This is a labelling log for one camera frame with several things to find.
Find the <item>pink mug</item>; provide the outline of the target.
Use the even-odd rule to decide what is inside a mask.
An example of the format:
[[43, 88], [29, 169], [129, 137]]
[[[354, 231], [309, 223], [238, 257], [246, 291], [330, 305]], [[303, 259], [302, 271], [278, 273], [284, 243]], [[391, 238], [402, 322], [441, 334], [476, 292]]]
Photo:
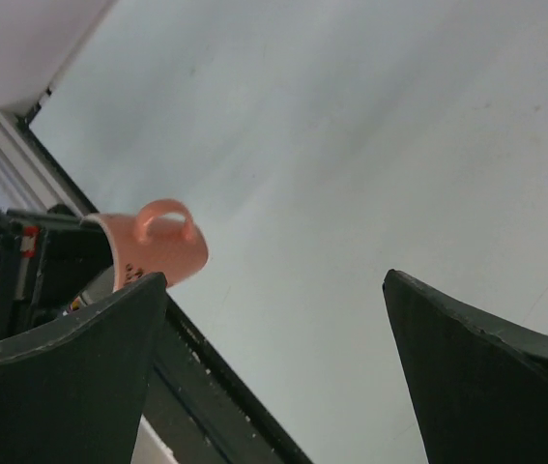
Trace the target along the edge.
[[201, 271], [209, 258], [191, 212], [175, 199], [155, 200], [135, 215], [95, 213], [83, 220], [98, 225], [109, 243], [114, 291], [151, 273], [162, 273], [171, 287]]

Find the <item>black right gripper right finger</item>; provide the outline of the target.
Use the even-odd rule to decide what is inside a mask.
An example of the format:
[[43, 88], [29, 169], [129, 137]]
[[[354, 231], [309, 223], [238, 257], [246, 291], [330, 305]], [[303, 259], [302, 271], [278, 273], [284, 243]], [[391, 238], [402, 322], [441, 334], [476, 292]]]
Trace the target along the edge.
[[548, 463], [548, 335], [397, 270], [389, 323], [431, 463]]

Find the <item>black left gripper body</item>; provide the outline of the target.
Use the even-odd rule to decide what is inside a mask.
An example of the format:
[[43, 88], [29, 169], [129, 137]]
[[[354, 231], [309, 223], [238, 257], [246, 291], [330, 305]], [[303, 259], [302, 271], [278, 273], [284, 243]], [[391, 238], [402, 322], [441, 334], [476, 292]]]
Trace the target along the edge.
[[101, 228], [63, 205], [0, 210], [0, 338], [54, 319], [111, 264]]

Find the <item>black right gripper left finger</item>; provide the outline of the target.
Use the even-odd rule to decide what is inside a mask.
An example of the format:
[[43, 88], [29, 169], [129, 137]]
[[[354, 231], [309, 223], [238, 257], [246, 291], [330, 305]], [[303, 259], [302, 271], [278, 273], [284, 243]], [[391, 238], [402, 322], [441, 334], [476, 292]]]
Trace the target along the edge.
[[0, 341], [0, 463], [128, 463], [166, 309], [146, 275]]

